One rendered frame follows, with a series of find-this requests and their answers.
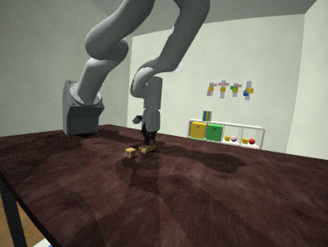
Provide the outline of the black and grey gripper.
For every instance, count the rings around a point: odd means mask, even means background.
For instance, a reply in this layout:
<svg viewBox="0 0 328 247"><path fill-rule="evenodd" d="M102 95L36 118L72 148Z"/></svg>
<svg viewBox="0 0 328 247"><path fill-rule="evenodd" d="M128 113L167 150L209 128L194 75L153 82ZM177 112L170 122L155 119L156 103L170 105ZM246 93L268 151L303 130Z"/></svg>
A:
<svg viewBox="0 0 328 247"><path fill-rule="evenodd" d="M146 116L145 116L146 115ZM157 131L160 129L160 112L156 110L145 110L143 111L142 116L142 130L141 133L144 135L145 145L150 145L150 139L154 140L155 143L155 136ZM150 135L151 132L151 135Z"/></svg>

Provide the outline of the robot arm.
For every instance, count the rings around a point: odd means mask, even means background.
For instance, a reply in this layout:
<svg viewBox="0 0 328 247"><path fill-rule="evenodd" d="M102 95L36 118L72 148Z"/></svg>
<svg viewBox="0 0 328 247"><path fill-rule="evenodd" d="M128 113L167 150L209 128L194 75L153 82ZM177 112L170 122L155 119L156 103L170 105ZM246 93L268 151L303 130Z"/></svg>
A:
<svg viewBox="0 0 328 247"><path fill-rule="evenodd" d="M88 33L84 46L91 58L84 67L80 82L70 87L70 95L75 101L91 106L101 100L99 89L108 73L128 54L128 43L124 37L145 21L154 2L155 0L124 0L115 13ZM146 110L161 109L162 78L155 75L172 72L177 68L210 10L210 0L174 2L180 8L180 14L162 53L140 66L131 83L131 95L144 99L143 108Z"/></svg>

